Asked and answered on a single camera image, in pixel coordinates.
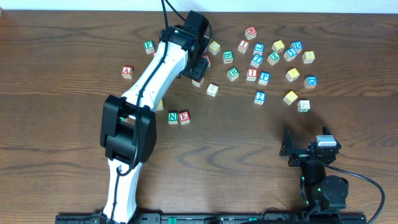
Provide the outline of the red u block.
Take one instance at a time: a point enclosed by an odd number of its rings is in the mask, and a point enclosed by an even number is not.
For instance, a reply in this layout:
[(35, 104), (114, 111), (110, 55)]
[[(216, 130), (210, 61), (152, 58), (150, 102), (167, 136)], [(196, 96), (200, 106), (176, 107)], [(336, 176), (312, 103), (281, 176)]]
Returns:
[(210, 60), (209, 55), (204, 55), (204, 56), (202, 56), (202, 57), (204, 57), (204, 58), (208, 61), (207, 67), (210, 67), (210, 65), (211, 65), (211, 60)]
[(204, 77), (200, 81), (192, 80), (192, 84), (195, 85), (196, 87), (201, 87), (203, 82), (204, 82), (204, 80), (205, 80)]

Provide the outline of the green R wooden block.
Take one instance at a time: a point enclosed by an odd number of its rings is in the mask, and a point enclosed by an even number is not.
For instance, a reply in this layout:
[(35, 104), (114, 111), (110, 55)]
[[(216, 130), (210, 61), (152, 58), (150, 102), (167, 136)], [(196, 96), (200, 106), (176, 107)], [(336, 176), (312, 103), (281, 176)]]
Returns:
[(227, 77), (231, 82), (239, 77), (239, 70), (236, 67), (233, 67), (227, 71)]

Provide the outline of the red E wooden block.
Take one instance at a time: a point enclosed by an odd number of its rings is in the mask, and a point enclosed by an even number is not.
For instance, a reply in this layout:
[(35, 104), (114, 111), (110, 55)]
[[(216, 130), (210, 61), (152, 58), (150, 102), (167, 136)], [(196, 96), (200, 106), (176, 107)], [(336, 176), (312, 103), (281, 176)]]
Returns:
[(182, 125), (188, 124), (190, 122), (190, 115), (188, 111), (182, 111), (178, 114), (178, 118)]

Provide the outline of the green N wooden block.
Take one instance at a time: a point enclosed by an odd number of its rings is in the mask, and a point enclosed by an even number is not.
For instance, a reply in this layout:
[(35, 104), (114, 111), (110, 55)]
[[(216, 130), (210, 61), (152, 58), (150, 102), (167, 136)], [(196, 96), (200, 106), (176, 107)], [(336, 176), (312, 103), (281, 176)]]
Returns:
[(168, 113), (168, 123), (169, 124), (178, 124), (178, 113), (177, 112), (169, 112)]

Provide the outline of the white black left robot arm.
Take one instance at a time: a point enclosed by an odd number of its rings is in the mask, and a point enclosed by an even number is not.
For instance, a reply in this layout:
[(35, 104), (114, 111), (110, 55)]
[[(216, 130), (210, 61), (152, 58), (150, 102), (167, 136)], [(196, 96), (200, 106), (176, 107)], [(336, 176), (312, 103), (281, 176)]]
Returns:
[(160, 34), (158, 49), (138, 81), (122, 96), (109, 95), (103, 105), (100, 144), (110, 171), (108, 201), (100, 223), (129, 223), (136, 215), (136, 190), (142, 165), (157, 140), (155, 112), (180, 74), (203, 78), (202, 56), (211, 40), (210, 25), (170, 26)]

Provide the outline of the wood L top block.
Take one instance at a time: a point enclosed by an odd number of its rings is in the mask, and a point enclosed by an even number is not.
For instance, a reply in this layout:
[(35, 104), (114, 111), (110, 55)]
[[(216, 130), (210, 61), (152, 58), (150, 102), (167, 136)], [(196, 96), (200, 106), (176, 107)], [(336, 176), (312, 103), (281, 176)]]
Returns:
[(310, 110), (310, 101), (309, 100), (300, 100), (297, 103), (297, 109), (299, 113), (306, 113)]

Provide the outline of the yellow S wooden block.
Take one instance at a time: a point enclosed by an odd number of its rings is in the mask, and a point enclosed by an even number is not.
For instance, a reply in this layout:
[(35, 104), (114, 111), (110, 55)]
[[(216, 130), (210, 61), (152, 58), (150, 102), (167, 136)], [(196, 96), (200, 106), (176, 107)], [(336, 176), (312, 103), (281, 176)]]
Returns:
[(298, 98), (298, 95), (295, 92), (290, 91), (284, 96), (284, 102), (287, 105), (291, 105), (297, 98)]

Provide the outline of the yellow G wooden block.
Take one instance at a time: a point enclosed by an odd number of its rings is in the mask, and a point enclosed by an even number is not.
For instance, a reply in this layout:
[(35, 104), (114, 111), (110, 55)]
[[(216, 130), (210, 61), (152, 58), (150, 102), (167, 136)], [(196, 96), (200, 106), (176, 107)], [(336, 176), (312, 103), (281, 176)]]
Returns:
[(157, 106), (157, 111), (161, 111), (161, 110), (163, 110), (163, 109), (164, 109), (164, 104), (163, 104), (163, 101), (160, 100), (160, 101), (159, 101), (159, 104), (158, 104), (158, 106)]

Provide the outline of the green F wooden block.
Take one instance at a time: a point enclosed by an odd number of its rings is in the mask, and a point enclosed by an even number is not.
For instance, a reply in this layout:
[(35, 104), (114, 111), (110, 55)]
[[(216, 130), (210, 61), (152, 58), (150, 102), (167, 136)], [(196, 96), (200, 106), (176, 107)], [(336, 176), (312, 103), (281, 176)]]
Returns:
[(146, 54), (153, 54), (155, 52), (154, 42), (152, 40), (148, 40), (144, 42), (144, 48)]

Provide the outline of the red i block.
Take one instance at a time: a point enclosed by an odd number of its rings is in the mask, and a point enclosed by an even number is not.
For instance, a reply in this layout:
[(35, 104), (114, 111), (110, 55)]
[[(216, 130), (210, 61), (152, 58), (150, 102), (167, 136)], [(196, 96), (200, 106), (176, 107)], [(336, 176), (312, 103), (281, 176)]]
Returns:
[(247, 70), (246, 80), (250, 81), (250, 82), (254, 82), (254, 81), (256, 81), (256, 78), (257, 78), (257, 69), (249, 68)]
[(238, 51), (245, 54), (249, 47), (249, 42), (246, 40), (241, 40), (238, 44)]

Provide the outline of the red I block lower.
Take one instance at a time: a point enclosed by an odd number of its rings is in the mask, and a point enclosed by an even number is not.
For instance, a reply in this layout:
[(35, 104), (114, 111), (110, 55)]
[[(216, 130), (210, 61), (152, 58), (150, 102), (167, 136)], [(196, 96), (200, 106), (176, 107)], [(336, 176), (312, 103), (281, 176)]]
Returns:
[(246, 80), (250, 81), (250, 82), (254, 82), (254, 81), (256, 81), (256, 78), (257, 78), (257, 69), (249, 68), (247, 70)]

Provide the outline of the yellow A wooden block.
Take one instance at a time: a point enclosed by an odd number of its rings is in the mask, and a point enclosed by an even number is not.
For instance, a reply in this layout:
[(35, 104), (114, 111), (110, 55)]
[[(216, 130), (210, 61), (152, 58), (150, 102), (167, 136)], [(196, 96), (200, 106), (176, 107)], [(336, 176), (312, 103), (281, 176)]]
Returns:
[(300, 73), (296, 68), (290, 69), (285, 75), (286, 79), (288, 79), (289, 82), (292, 82), (292, 81), (298, 79), (299, 76), (300, 76)]

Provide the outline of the red H wooden block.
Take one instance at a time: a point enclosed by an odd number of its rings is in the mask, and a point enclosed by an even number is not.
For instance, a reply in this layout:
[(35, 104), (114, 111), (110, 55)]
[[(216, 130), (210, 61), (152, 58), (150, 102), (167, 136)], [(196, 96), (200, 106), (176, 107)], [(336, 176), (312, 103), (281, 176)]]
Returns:
[(245, 29), (245, 37), (247, 40), (252, 40), (256, 37), (257, 30), (254, 26)]

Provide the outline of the blue L wooden block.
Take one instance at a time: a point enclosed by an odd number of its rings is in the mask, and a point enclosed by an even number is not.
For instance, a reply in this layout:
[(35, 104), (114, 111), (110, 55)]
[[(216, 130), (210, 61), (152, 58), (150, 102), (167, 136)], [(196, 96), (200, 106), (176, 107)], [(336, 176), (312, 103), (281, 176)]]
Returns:
[(255, 44), (254, 44), (254, 51), (253, 51), (253, 54), (254, 54), (254, 55), (258, 54), (258, 55), (261, 56), (261, 55), (264, 53), (264, 49), (265, 49), (264, 44), (255, 43)]

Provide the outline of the blue D block upper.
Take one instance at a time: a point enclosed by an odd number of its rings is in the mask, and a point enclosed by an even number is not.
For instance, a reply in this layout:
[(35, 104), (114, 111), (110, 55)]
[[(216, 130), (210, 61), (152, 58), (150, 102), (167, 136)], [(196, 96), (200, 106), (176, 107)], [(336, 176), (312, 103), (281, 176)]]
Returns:
[(302, 51), (303, 46), (301, 41), (294, 41), (291, 43), (290, 48), (293, 49), (297, 54), (299, 54)]

